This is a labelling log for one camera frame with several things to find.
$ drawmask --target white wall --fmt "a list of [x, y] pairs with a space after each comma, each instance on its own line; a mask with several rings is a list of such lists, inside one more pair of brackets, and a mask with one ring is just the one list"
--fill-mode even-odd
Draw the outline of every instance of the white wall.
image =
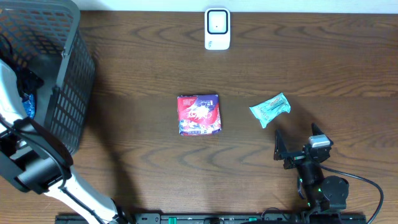
[[81, 10], [203, 12], [342, 12], [398, 14], [398, 0], [73, 0]]

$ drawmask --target plastic bin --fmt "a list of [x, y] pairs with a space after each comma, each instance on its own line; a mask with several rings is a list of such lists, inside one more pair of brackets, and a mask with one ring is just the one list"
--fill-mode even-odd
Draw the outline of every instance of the plastic bin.
[[12, 45], [13, 61], [45, 82], [37, 90], [34, 119], [72, 155], [83, 133], [95, 77], [79, 21], [79, 8], [69, 0], [0, 0], [0, 33]]

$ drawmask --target brown wood surface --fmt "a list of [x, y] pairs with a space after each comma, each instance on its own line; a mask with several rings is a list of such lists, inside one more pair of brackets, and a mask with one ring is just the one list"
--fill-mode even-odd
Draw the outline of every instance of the brown wood surface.
[[[83, 12], [96, 82], [77, 171], [131, 210], [261, 212], [305, 207], [295, 170], [273, 161], [274, 130], [300, 149], [316, 122], [335, 142], [324, 165], [367, 177], [398, 221], [398, 16], [233, 13], [231, 47], [204, 48], [203, 13]], [[249, 110], [284, 92], [292, 111], [266, 129]], [[217, 93], [223, 131], [178, 135], [177, 96]], [[349, 212], [379, 193], [350, 182]], [[0, 180], [0, 223], [73, 213]]]

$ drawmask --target teal packet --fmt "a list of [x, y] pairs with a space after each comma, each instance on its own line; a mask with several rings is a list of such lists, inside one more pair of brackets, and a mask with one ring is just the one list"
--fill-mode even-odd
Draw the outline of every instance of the teal packet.
[[272, 99], [250, 107], [250, 110], [260, 120], [262, 128], [266, 128], [267, 124], [276, 118], [276, 116], [283, 112], [290, 113], [290, 104], [284, 94], [279, 93]]

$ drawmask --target green connector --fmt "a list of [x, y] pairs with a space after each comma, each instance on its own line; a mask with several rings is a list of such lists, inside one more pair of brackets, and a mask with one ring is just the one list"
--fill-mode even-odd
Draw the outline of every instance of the green connector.
[[177, 224], [177, 218], [169, 218], [169, 224]]

